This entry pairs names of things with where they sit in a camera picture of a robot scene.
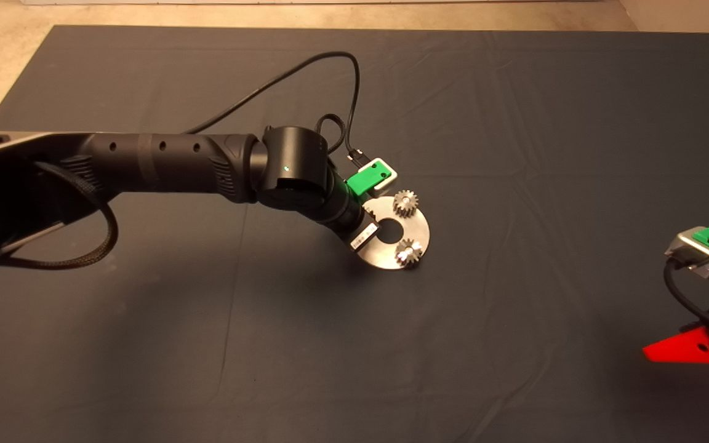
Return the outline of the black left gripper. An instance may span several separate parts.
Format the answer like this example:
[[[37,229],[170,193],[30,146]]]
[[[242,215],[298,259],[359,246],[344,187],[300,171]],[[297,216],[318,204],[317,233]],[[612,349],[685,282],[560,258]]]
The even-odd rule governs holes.
[[[347,202],[341,214],[329,222],[329,229],[350,250],[361,250],[376,236],[378,222],[357,200]]]

